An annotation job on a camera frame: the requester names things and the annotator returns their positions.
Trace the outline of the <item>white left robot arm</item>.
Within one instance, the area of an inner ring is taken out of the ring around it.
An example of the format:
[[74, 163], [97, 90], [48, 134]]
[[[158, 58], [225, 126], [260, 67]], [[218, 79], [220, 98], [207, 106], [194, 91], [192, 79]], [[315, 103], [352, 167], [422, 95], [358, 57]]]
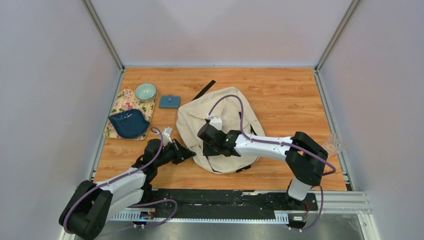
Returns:
[[176, 139], [166, 144], [160, 139], [149, 140], [144, 153], [124, 173], [98, 183], [81, 182], [58, 222], [66, 233], [94, 240], [107, 221], [125, 208], [137, 204], [145, 208], [152, 203], [151, 181], [159, 167], [168, 163], [177, 165], [194, 156], [195, 152]]

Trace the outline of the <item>beige canvas backpack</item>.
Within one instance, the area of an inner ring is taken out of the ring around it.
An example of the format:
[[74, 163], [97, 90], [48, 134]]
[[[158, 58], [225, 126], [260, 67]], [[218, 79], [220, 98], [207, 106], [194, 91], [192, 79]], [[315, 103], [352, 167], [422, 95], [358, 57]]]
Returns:
[[222, 119], [222, 131], [240, 129], [240, 114], [243, 114], [243, 130], [246, 134], [264, 136], [264, 130], [247, 98], [235, 87], [227, 87], [204, 94], [198, 99], [179, 107], [176, 128], [185, 146], [196, 153], [194, 162], [203, 169], [214, 174], [228, 174], [254, 164], [257, 156], [203, 156], [203, 141], [197, 137], [200, 128], [206, 123], [208, 113], [219, 99], [227, 95], [238, 96], [223, 99], [212, 111], [212, 116]]

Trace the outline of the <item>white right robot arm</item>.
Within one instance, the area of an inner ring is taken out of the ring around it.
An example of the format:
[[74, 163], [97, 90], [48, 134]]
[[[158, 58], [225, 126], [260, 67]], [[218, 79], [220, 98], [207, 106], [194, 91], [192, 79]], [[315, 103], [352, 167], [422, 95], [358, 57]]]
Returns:
[[268, 137], [246, 134], [240, 130], [227, 133], [204, 124], [197, 133], [206, 148], [204, 156], [264, 157], [286, 162], [294, 178], [290, 181], [285, 203], [293, 210], [304, 203], [308, 191], [321, 184], [326, 175], [328, 153], [306, 133], [297, 131], [292, 137]]

